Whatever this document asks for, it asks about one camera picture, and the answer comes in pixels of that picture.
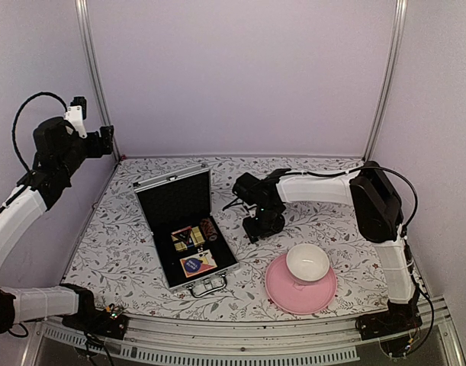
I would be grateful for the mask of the blue gold card deck box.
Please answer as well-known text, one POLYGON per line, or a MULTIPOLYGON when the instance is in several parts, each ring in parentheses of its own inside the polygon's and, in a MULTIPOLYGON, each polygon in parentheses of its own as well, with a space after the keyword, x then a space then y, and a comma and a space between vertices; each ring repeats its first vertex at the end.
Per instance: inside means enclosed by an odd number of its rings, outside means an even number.
POLYGON ((172 242, 177 252, 185 252, 189 249, 200 247, 205 243, 205 239, 202 235, 200 228, 198 226, 191 226, 191 228, 191 239, 193 240, 193 243, 191 245, 186 246, 182 243, 172 242))

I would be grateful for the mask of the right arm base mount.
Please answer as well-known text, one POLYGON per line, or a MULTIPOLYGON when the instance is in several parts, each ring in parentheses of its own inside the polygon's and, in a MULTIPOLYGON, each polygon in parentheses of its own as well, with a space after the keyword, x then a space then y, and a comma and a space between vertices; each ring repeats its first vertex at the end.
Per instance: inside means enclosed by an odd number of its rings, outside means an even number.
POLYGON ((362 340, 391 336, 399 332, 406 332, 421 327, 421 317, 407 316, 402 313, 390 313, 388 310, 380 313, 365 314, 355 321, 362 340))

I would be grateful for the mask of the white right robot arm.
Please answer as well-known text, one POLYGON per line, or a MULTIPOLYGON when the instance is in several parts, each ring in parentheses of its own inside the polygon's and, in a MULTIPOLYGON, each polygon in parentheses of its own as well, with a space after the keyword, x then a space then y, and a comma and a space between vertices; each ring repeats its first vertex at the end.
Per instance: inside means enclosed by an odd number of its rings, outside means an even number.
POLYGON ((388 300, 396 304, 383 316, 388 332, 399 332, 411 322, 407 305, 416 297, 411 278, 413 264, 407 248, 410 219, 403 217, 402 200, 389 177, 400 173, 366 162, 340 172, 306 172, 276 169, 260 179, 244 173, 232 191, 244 203, 255 207, 253 217, 243 220, 252 242, 273 236, 284 229, 285 205, 298 201, 328 202, 353 207, 358 231, 374 244, 386 278, 388 300))

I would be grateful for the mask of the pink card deck box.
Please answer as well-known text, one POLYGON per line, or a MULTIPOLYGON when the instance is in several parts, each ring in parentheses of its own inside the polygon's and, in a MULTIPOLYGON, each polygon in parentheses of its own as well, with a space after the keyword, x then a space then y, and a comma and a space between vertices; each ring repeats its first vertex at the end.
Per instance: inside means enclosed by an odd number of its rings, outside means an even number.
POLYGON ((210 250, 204 250, 202 252, 199 252, 199 253, 195 253, 193 255, 190 255, 188 257, 185 257, 185 258, 181 258, 180 259, 180 263, 181 263, 181 266, 182 266, 182 269, 183 269, 183 272, 185 274, 185 277, 187 278, 192 278, 192 277, 195 277, 199 274, 202 274, 202 273, 205 273, 205 272, 209 272, 209 271, 212 271, 213 269, 217 268, 217 264, 214 260, 214 257, 211 253, 210 250), (184 267, 183 267, 183 261, 187 258, 197 258, 197 259, 200 259, 201 262, 202 262, 202 265, 201 265, 201 268, 198 272, 195 272, 195 273, 187 273, 185 270, 184 270, 184 267))

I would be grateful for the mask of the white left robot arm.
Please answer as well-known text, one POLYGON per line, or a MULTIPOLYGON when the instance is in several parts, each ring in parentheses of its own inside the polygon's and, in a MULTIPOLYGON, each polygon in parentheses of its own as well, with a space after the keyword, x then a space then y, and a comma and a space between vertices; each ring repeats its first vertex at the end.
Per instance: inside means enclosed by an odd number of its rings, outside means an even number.
MULTIPOLYGON (((70 179, 80 165, 87 158, 101 158, 113 151, 112 126, 86 133, 82 126, 54 117, 42 122, 33 136, 33 167, 0 206, 0 268, 32 223, 70 187, 70 179)), ((102 323, 93 293, 83 287, 0 287, 0 334, 15 324, 48 316, 63 316, 68 326, 86 331, 94 331, 102 323)))

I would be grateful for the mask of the aluminium poker case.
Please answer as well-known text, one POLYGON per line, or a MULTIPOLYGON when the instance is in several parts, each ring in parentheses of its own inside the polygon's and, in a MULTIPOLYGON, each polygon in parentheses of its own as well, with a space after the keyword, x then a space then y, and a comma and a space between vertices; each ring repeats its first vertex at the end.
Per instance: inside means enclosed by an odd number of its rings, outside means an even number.
POLYGON ((204 163, 133 183, 168 289, 202 298, 225 289, 239 268, 212 216, 211 169, 204 163))

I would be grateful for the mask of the black triangular card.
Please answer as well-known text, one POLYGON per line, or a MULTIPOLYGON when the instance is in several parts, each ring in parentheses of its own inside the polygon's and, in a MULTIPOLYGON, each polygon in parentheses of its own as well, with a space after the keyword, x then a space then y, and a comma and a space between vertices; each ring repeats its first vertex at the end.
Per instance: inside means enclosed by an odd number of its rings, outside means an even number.
POLYGON ((180 230, 176 230, 171 233, 172 241, 182 243, 186 246, 191 245, 193 240, 191 239, 192 228, 187 226, 180 230))

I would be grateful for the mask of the blue dealer button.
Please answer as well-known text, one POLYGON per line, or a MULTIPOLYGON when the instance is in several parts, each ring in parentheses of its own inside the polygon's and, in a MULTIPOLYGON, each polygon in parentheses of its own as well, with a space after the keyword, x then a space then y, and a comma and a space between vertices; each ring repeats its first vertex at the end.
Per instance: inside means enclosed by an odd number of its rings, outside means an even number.
POLYGON ((187 273, 198 272, 201 268, 201 265, 201 260, 197 258, 187 258, 183 261, 183 267, 187 273))

